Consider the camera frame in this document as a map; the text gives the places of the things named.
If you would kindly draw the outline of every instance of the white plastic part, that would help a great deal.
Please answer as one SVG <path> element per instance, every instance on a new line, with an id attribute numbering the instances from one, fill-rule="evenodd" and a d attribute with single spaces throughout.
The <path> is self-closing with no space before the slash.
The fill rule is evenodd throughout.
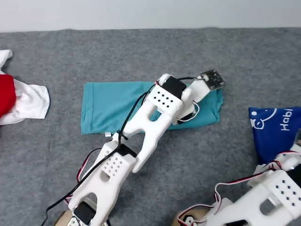
<path id="1" fill-rule="evenodd" d="M 294 144 L 290 150 L 300 153 L 299 151 L 301 151 L 301 147 L 297 148 L 295 145 L 296 144 Z M 284 171 L 289 171 L 295 168 L 297 165 L 301 164 L 301 156 L 298 154 L 279 154 L 275 160 L 281 164 L 281 169 Z M 273 165 L 277 170 L 279 169 L 278 165 L 275 162 L 271 162 L 269 164 L 258 165 L 253 175 L 268 170 L 271 165 Z M 265 178 L 266 175 L 262 175 L 261 177 L 251 179 L 248 182 L 248 185 L 250 187 L 254 187 L 265 180 Z"/>
<path id="2" fill-rule="evenodd" d="M 180 99 L 156 85 L 147 96 L 144 104 L 126 124 L 123 130 L 126 137 L 131 137 L 140 131 L 145 132 L 142 149 L 136 157 L 137 163 L 133 168 L 133 173 L 138 172 L 148 160 L 157 147 L 159 139 L 168 129 L 182 106 L 183 102 Z M 151 121 L 150 117 L 157 109 L 161 112 L 161 115 L 156 121 Z"/>
<path id="3" fill-rule="evenodd" d="M 121 156 L 119 153 L 115 153 L 110 159 L 106 160 L 92 172 L 73 193 L 73 197 L 69 202 L 69 209 L 72 211 L 75 210 L 77 205 L 80 204 L 87 195 L 90 193 L 96 195 L 98 202 L 96 214 L 90 224 L 91 226 L 100 226 L 107 220 L 109 213 L 116 203 L 120 187 L 130 171 L 134 173 L 139 171 L 157 147 L 159 139 L 168 129 L 172 121 L 178 117 L 184 107 L 191 108 L 190 105 L 193 105 L 191 97 L 193 90 L 190 89 L 190 86 L 182 92 L 182 100 L 161 87 L 170 76 L 169 74 L 161 76 L 158 80 L 159 85 L 156 85 L 152 89 L 143 105 L 124 127 L 123 134 L 127 138 L 130 138 L 140 131 L 145 132 L 142 148 L 136 158 L 129 154 Z M 202 89 L 203 84 L 200 84 L 201 86 L 196 86 L 195 89 Z M 202 98 L 199 97 L 199 95 L 204 96 L 208 87 L 205 89 L 205 92 L 196 93 L 195 96 L 198 101 Z M 161 115 L 156 121 L 151 121 L 150 117 L 156 110 L 160 111 Z M 118 133 L 115 133 L 112 137 L 112 141 L 104 144 L 93 166 L 117 147 L 118 136 Z"/>
<path id="4" fill-rule="evenodd" d="M 276 197 L 277 206 L 264 215 L 261 204 Z M 205 226 L 223 226 L 246 220 L 250 226 L 285 226 L 301 215 L 301 188 L 283 170 L 269 171 L 265 180 L 234 204 L 208 218 Z"/>
<path id="5" fill-rule="evenodd" d="M 194 80 L 186 89 L 190 95 L 187 98 L 183 98 L 182 96 L 184 107 L 177 116 L 179 119 L 194 112 L 195 107 L 192 101 L 198 103 L 210 92 L 209 87 L 203 80 Z"/>
<path id="6" fill-rule="evenodd" d="M 105 136 L 105 137 L 111 137 L 112 134 L 111 134 L 111 132 L 105 132 L 105 133 L 104 133 L 104 136 Z"/>
<path id="7" fill-rule="evenodd" d="M 166 82 L 166 80 L 172 76 L 171 74 L 163 74 L 159 79 L 158 79 L 158 82 L 159 82 L 159 85 L 162 86 L 164 84 L 164 82 Z"/>
<path id="8" fill-rule="evenodd" d="M 93 166 L 112 152 L 117 145 L 118 142 L 115 139 L 104 144 Z M 121 156 L 119 153 L 115 153 L 95 169 L 73 193 L 73 197 L 69 202 L 69 209 L 74 211 L 85 200 L 87 195 L 94 193 L 97 197 L 97 208 L 90 226 L 104 224 L 117 201 L 120 187 L 133 169 L 135 163 L 136 159 L 130 154 Z"/>

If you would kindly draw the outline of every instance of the wire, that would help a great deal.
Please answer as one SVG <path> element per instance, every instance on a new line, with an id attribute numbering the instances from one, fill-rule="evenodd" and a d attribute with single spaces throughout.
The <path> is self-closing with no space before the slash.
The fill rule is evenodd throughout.
<path id="1" fill-rule="evenodd" d="M 101 147 L 98 147 L 98 148 L 92 150 L 92 151 L 86 156 L 86 158 L 85 158 L 83 164 L 81 165 L 81 167 L 80 167 L 80 169 L 79 169 L 79 171 L 78 171 L 78 173 L 77 173 L 77 175 L 76 175 L 77 182 L 80 181 L 80 175 L 81 175 L 81 173 L 83 172 L 83 170 L 84 170 L 84 168 L 85 168 L 87 162 L 89 161 L 90 155 L 91 155 L 94 151 L 99 150 L 99 149 L 101 149 Z"/>
<path id="2" fill-rule="evenodd" d="M 221 207 L 221 204 L 222 204 L 222 197 L 221 195 L 219 194 L 219 192 L 217 191 L 217 187 L 219 185 L 236 185 L 236 184 L 240 184 L 242 182 L 246 182 L 246 181 L 249 181 L 253 178 L 256 178 L 256 177 L 259 177 L 261 176 L 263 173 L 265 173 L 266 171 L 264 172 L 261 172 L 261 173 L 257 173 L 257 174 L 254 174 L 254 175 L 251 175 L 251 176 L 248 176 L 248 177 L 245 177 L 245 178 L 241 178 L 241 179 L 238 179 L 238 180 L 233 180 L 233 181 L 230 181 L 230 182 L 226 182 L 226 183 L 218 183 L 215 185 L 215 188 L 214 188 L 214 192 L 215 192 L 215 199 L 216 201 L 218 202 L 218 208 L 217 210 L 215 211 L 214 214 L 216 214 L 218 212 L 218 210 L 220 209 Z"/>
<path id="3" fill-rule="evenodd" d="M 281 155 L 281 154 L 298 154 L 299 156 L 301 156 L 301 153 L 299 153 L 299 152 L 285 151 L 285 152 L 279 153 L 279 154 L 276 156 L 276 158 L 277 158 L 279 155 Z"/>
<path id="4" fill-rule="evenodd" d="M 189 79 L 194 79 L 194 80 L 205 80 L 205 79 L 199 79 L 197 77 L 182 77 L 178 78 L 178 80 L 189 80 Z"/>
<path id="5" fill-rule="evenodd" d="M 45 210 L 45 219 L 44 221 L 42 222 L 41 226 L 43 226 L 46 221 L 48 220 L 48 211 L 51 210 L 52 208 L 54 208 L 56 205 L 58 205 L 59 203 L 61 203 L 62 201 L 64 201 L 66 198 L 70 197 L 73 192 L 78 189 L 78 187 L 90 176 L 90 174 L 95 170 L 97 169 L 104 161 L 106 161 L 108 158 L 110 158 L 113 154 L 115 154 L 118 149 L 120 148 L 120 145 L 121 145 L 121 134 L 123 132 L 123 129 L 124 127 L 126 126 L 126 123 L 127 121 L 129 120 L 129 118 L 131 117 L 134 109 L 136 108 L 137 104 L 139 103 L 139 101 L 141 100 L 141 98 L 143 96 L 147 95 L 147 92 L 143 93 L 142 95 L 140 95 L 138 97 L 138 99 L 136 100 L 136 102 L 134 103 L 132 109 L 130 110 L 129 114 L 127 115 L 126 119 L 124 120 L 122 126 L 121 126 L 121 129 L 120 129 L 120 133 L 118 135 L 118 145 L 117 147 L 111 152 L 109 153 L 107 156 L 105 156 L 104 158 L 102 158 L 91 170 L 89 170 L 86 175 L 74 186 L 73 189 L 71 189 L 66 195 L 64 195 L 62 198 L 60 198 L 58 201 L 56 201 L 55 203 L 53 203 L 52 205 L 48 206 Z"/>
<path id="6" fill-rule="evenodd" d="M 239 184 L 239 183 L 242 183 L 242 182 L 246 182 L 248 180 L 251 180 L 253 178 L 256 178 L 256 177 L 259 177 L 261 176 L 263 173 L 265 173 L 266 171 L 264 172 L 261 172 L 261 173 L 257 173 L 257 174 L 254 174 L 254 175 L 251 175 L 251 176 L 248 176 L 248 177 L 245 177 L 245 178 L 240 178 L 238 180 L 233 180 L 233 181 L 230 181 L 230 182 L 226 182 L 226 183 L 218 183 L 215 185 L 215 188 L 214 188 L 214 197 L 215 197 L 215 200 L 217 202 L 217 205 L 218 207 L 216 208 L 216 211 L 214 212 L 213 215 L 215 215 L 219 209 L 221 208 L 221 204 L 222 204 L 222 196 L 220 195 L 220 193 L 217 191 L 217 187 L 219 185 L 236 185 L 236 184 Z M 198 223 L 198 224 L 201 224 L 201 223 L 205 223 L 207 220 L 203 220 L 203 221 L 198 221 L 198 220 L 194 220 L 193 222 L 189 223 L 189 225 L 187 225 L 185 222 L 183 222 L 180 218 L 185 214 L 187 213 L 189 210 L 191 209 L 194 209 L 196 207 L 199 207 L 199 206 L 204 206 L 204 207 L 208 207 L 208 208 L 214 208 L 214 206 L 210 206 L 210 205 L 205 205 L 205 204 L 197 204 L 197 205 L 194 205 L 194 206 L 191 206 L 189 208 L 187 208 L 186 210 L 184 210 L 183 212 L 181 212 L 178 217 L 177 217 L 177 220 L 180 224 L 184 225 L 184 226 L 193 226 L 195 223 Z"/>
<path id="7" fill-rule="evenodd" d="M 149 94 L 149 92 L 151 91 L 151 89 L 152 89 L 155 85 L 157 85 L 156 82 L 155 82 L 155 84 L 153 84 L 153 85 L 149 88 L 149 90 L 146 92 L 145 96 L 144 96 L 143 99 L 142 99 L 141 106 L 143 105 L 143 103 L 144 103 L 144 101 L 145 101 L 145 98 L 147 97 L 147 95 Z"/>
<path id="8" fill-rule="evenodd" d="M 176 118 L 178 121 L 183 121 L 183 122 L 190 121 L 190 120 L 193 120 L 193 119 L 198 115 L 198 113 L 199 113 L 199 105 L 198 105 L 194 100 L 192 101 L 192 103 L 193 103 L 195 106 L 197 106 L 197 109 L 198 109 L 198 111 L 195 113 L 195 115 L 192 116 L 191 118 L 187 119 L 187 120 L 182 120 L 182 119 Z"/>

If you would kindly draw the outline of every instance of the teal cloth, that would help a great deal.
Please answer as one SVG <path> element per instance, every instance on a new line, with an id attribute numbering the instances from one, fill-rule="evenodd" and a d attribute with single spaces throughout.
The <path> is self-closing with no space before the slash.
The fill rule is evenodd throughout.
<path id="1" fill-rule="evenodd" d="M 81 109 L 81 133 L 114 133 L 119 130 L 137 98 L 151 85 L 153 82 L 148 81 L 86 83 Z M 168 129 L 194 128 L 219 122 L 222 102 L 222 91 L 220 89 L 212 91 L 200 101 L 200 112 L 193 120 L 180 125 L 171 125 Z M 156 111 L 152 120 L 159 115 L 160 113 Z"/>

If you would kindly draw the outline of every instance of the gray felt mat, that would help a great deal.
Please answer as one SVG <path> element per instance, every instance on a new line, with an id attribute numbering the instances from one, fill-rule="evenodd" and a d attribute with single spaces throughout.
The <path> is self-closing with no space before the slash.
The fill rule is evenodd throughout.
<path id="1" fill-rule="evenodd" d="M 211 204 L 217 182 L 248 176 L 257 164 L 247 108 L 301 105 L 298 28 L 1 33 L 0 49 L 7 48 L 14 56 L 3 70 L 47 86 L 51 96 L 46 119 L 0 127 L 0 222 L 8 226 L 40 225 L 44 209 L 75 185 L 87 153 L 108 141 L 80 134 L 85 82 L 153 81 L 211 68 L 227 82 L 221 122 L 168 131 L 122 186 L 112 226 L 168 226 L 177 211 Z M 141 135 L 131 141 L 141 143 Z M 220 189 L 232 200 L 247 190 Z M 65 209 L 53 209 L 47 225 Z"/>

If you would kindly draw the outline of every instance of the black cable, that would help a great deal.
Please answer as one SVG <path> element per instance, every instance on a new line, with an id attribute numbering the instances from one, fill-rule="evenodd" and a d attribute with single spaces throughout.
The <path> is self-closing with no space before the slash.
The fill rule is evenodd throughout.
<path id="1" fill-rule="evenodd" d="M 141 106 L 143 105 L 144 100 L 145 100 L 145 98 L 147 97 L 148 93 L 150 92 L 151 88 L 153 88 L 154 86 L 155 86 L 155 84 L 153 84 L 153 85 L 149 88 L 149 90 L 146 92 L 145 96 L 144 96 L 143 99 L 142 99 Z"/>
<path id="2" fill-rule="evenodd" d="M 46 211 L 45 211 L 45 219 L 44 221 L 42 222 L 41 226 L 43 226 L 46 221 L 48 220 L 48 211 L 51 210 L 52 208 L 54 208 L 56 205 L 58 205 L 59 203 L 61 203 L 64 199 L 66 199 L 69 195 L 73 194 L 73 192 L 75 192 L 76 189 L 78 189 L 78 187 L 90 176 L 90 174 L 95 170 L 97 169 L 104 161 L 106 161 L 108 158 L 110 158 L 113 154 L 115 154 L 118 149 L 120 148 L 120 145 L 121 145 L 121 137 L 122 137 L 122 132 L 123 132 L 123 129 L 124 127 L 126 126 L 126 123 L 127 121 L 129 120 L 129 118 L 131 117 L 134 109 L 136 108 L 137 104 L 139 103 L 140 99 L 143 97 L 143 96 L 146 96 L 147 95 L 147 92 L 143 93 L 142 95 L 140 95 L 138 97 L 138 99 L 136 100 L 136 102 L 134 103 L 132 109 L 130 110 L 129 114 L 127 115 L 126 119 L 124 120 L 123 124 L 122 124 L 122 127 L 120 129 L 120 133 L 118 135 L 118 145 L 117 147 L 111 152 L 109 153 L 107 156 L 105 156 L 103 159 L 101 159 L 91 170 L 89 170 L 86 175 L 81 179 L 80 182 L 78 182 L 73 189 L 71 189 L 64 197 L 62 197 L 61 199 L 59 199 L 58 201 L 56 201 L 55 203 L 53 203 L 52 205 L 48 206 L 46 208 Z"/>
<path id="3" fill-rule="evenodd" d="M 178 78 L 178 80 L 188 80 L 188 79 L 204 80 L 204 79 L 199 79 L 197 77 L 182 77 L 182 78 Z"/>

